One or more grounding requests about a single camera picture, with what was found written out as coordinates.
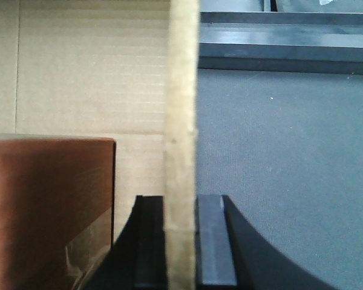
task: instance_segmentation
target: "brown block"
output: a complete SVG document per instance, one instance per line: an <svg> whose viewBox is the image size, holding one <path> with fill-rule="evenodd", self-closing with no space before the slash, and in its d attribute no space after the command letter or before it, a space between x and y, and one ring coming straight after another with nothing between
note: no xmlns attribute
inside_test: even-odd
<svg viewBox="0 0 363 290"><path fill-rule="evenodd" d="M0 290L71 289L107 251L113 160L112 139L0 135Z"/></svg>

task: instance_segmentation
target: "gray fabric surface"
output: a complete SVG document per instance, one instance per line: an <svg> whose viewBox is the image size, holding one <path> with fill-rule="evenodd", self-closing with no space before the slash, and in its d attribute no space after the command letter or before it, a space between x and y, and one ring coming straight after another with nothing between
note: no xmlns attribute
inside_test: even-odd
<svg viewBox="0 0 363 290"><path fill-rule="evenodd" d="M363 290L363 76L200 69L198 194L299 266Z"/></svg>

